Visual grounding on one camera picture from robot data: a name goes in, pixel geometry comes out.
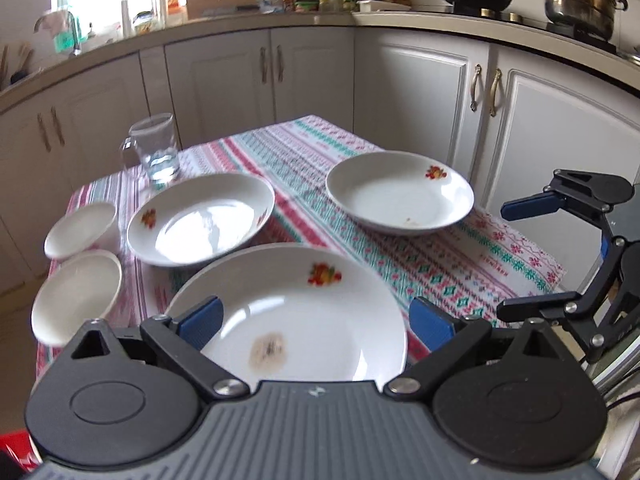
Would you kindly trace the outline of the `large white plate with stain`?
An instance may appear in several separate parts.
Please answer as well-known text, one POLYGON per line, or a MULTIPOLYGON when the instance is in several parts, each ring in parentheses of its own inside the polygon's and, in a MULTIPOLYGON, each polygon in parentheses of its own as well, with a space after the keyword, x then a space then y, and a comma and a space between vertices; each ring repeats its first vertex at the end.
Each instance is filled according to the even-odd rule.
POLYGON ((176 318, 209 297, 213 336, 202 349, 255 388, 262 380, 362 382, 383 387, 405 368, 396 298, 373 270, 314 247, 271 244, 195 274, 167 309, 176 318))

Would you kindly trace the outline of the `white bowl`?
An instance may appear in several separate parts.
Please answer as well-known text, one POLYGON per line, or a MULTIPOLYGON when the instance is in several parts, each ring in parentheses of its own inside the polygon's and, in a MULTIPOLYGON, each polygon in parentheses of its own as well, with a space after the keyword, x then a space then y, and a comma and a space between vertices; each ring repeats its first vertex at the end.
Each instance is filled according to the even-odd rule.
POLYGON ((86 321, 104 318, 125 326, 122 265, 106 250, 70 258, 47 278, 32 305, 32 333, 48 347, 64 347, 86 321))
POLYGON ((87 250, 102 249, 118 255, 120 231, 116 207, 97 202, 80 207, 58 220, 44 241, 50 260, 65 261, 87 250))

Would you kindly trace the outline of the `kitchen faucet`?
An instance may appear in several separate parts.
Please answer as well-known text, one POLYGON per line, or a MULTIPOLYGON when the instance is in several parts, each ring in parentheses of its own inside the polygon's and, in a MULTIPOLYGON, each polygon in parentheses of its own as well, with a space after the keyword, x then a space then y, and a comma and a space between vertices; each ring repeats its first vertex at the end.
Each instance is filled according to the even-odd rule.
POLYGON ((67 9, 50 10, 37 18, 34 32, 47 32, 56 54, 73 58, 81 54, 78 21, 67 9))

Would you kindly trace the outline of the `white lower cabinets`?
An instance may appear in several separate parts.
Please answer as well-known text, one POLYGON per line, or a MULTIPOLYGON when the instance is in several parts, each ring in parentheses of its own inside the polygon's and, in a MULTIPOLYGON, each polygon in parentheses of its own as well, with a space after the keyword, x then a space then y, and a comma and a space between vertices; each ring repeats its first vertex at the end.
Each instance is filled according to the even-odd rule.
POLYGON ((468 180, 475 208, 520 232, 574 289, 600 237, 565 212, 505 222, 503 203, 557 169, 639 177, 639 101, 521 49, 421 29, 200 23, 66 58, 1 96, 1 287, 40 278, 48 232, 86 185, 122 169, 138 120, 174 115, 181 152, 316 116, 377 148, 424 155, 468 180))

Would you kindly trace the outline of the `glass mug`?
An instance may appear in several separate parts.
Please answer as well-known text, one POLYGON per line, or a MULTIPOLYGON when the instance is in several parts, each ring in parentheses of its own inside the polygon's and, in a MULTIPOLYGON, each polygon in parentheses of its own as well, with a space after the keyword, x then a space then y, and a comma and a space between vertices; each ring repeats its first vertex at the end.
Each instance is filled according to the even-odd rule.
POLYGON ((126 155, 134 151, 150 183, 159 188, 174 182, 180 174, 174 115, 160 113, 135 122, 120 144, 122 166, 129 169, 126 155))

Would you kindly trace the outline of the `steel pot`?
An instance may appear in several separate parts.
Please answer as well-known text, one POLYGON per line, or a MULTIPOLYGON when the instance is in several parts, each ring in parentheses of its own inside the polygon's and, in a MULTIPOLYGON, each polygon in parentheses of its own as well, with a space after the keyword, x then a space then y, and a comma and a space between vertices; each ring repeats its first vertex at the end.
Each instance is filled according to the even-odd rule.
POLYGON ((553 24, 573 26, 608 41, 616 13, 626 12, 628 6, 627 0, 544 0, 544 13, 553 24))

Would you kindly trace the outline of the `red cardboard box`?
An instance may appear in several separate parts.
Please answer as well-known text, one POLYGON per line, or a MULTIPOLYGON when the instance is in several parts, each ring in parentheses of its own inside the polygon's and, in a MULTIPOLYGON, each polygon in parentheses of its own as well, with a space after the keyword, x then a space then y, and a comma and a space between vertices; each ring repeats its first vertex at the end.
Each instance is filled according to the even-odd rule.
POLYGON ((11 457, 24 471, 32 472, 41 464, 41 458, 26 429, 2 434, 1 451, 11 457))

